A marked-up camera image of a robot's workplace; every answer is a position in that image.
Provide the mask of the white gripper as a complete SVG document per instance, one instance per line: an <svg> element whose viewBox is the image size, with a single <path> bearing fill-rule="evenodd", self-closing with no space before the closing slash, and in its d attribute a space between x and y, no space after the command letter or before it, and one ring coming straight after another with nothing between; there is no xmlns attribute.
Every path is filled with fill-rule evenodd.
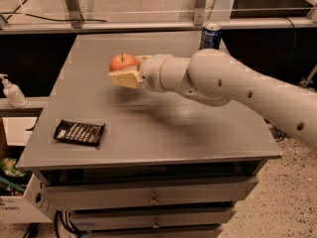
<svg viewBox="0 0 317 238"><path fill-rule="evenodd" d="M171 58L171 55L135 56L141 64L140 71L136 66L130 66L122 70L109 72L112 83L116 86L139 88L143 83L149 91L163 93L160 73L163 64Z"/></svg>

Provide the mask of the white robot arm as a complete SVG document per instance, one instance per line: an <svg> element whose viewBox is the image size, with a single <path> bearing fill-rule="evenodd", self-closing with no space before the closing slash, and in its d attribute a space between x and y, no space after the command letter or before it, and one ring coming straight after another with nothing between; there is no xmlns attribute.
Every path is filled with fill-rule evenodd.
<svg viewBox="0 0 317 238"><path fill-rule="evenodd" d="M263 75L220 50L190 58L118 54L109 62L109 77L117 86L170 91L209 106L235 100L317 151L317 93Z"/></svg>

